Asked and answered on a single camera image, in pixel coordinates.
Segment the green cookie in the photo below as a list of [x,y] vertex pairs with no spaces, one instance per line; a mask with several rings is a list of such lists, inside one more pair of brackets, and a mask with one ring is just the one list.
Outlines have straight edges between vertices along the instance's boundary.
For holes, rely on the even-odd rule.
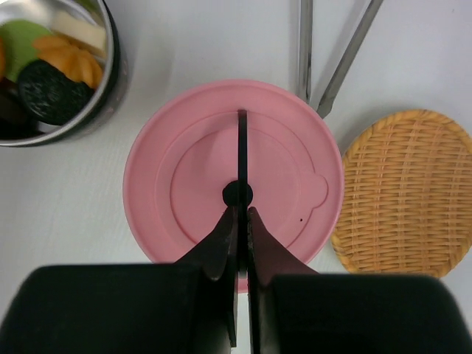
[[33,48],[32,42],[50,34],[46,27],[27,20],[9,21],[0,27],[7,61],[5,76],[8,80],[16,83],[20,71],[38,59],[38,51]]

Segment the round wicker coaster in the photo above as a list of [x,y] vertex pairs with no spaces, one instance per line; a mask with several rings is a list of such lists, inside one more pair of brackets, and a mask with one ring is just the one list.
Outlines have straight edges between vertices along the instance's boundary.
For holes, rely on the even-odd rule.
[[446,275],[472,243],[472,141],[433,111],[385,117],[343,158],[331,237],[351,272]]

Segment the round lid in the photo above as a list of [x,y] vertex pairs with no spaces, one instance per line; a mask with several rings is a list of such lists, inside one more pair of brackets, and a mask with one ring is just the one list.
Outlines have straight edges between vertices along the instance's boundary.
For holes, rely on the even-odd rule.
[[[247,110],[248,183],[267,230],[301,261],[329,238],[343,198],[343,170],[326,124],[303,101],[251,80],[182,94],[144,126],[123,185],[131,231],[154,262],[174,262],[223,214],[237,179],[237,111]],[[247,282],[240,281],[240,291]]]

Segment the metal tongs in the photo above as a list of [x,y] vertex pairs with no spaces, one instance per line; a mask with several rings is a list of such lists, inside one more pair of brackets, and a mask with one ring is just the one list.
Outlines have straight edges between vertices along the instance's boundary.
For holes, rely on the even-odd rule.
[[[378,9],[384,0],[371,0],[357,29],[354,32],[344,54],[339,61],[330,82],[328,83],[322,98],[318,103],[316,112],[321,118],[325,118],[333,108],[334,100],[341,88],[351,64],[353,63],[362,42],[365,39],[370,25],[377,15]],[[300,7],[300,35],[299,35],[299,65],[297,96],[313,107],[311,102],[311,59],[312,59],[312,34],[313,34],[313,0],[301,0]]]

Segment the pink lid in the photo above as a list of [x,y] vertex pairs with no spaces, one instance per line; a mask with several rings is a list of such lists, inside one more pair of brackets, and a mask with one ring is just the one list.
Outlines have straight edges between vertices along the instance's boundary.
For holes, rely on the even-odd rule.
[[[194,88],[144,126],[126,162],[131,231],[154,262],[174,262],[223,214],[237,179],[237,110],[248,111],[248,181],[268,231],[307,263],[329,238],[344,177],[336,142],[303,101],[276,86],[225,80]],[[240,291],[247,282],[240,281]]]

